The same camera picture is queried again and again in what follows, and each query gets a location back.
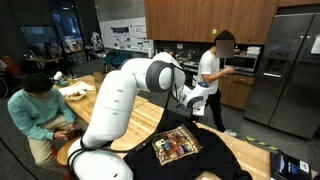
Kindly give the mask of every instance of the black t-shirt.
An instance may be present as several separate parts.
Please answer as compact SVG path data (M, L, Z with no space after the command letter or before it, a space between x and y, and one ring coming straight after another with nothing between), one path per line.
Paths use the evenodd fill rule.
M231 150L216 134L198 128L195 124L187 121L185 116L165 111L158 125L157 133L172 130L181 124L189 129L202 149L196 154L161 166L151 142L147 142L142 149L131 152L124 157L133 171L135 180L195 179L204 171L209 171L221 179L252 179L247 171L241 170Z

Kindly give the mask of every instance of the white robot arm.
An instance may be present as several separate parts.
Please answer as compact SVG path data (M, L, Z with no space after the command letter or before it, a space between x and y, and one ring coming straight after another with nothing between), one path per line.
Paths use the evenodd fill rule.
M121 70L110 72L100 88L87 131L69 149L68 163L78 178L132 179L133 173L122 158L95 149L125 134L139 90L162 93L172 89L176 99L193 109L194 115L202 116L208 85L198 83L191 90L184 83L184 72L168 53L159 53L153 59L130 59ZM85 148L90 151L78 153Z

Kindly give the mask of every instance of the refrigerator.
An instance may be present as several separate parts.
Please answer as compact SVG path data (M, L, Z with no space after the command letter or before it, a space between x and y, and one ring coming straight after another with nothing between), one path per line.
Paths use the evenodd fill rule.
M320 125L320 13L277 15L244 117L311 139Z

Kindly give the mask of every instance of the teal shirt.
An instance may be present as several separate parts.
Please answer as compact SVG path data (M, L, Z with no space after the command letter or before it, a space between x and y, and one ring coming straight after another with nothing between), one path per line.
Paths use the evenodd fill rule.
M8 101L8 110L18 129L27 137L38 140L53 138L53 132L41 128L42 124L62 114L69 123L76 119L60 91L54 88L45 99L30 97L24 90L20 90Z

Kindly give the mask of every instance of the microwave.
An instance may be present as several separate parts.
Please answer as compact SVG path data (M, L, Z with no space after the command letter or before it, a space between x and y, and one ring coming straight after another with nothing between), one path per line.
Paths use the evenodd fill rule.
M258 55L234 55L224 60L224 67L232 66L235 70L254 72L256 70Z

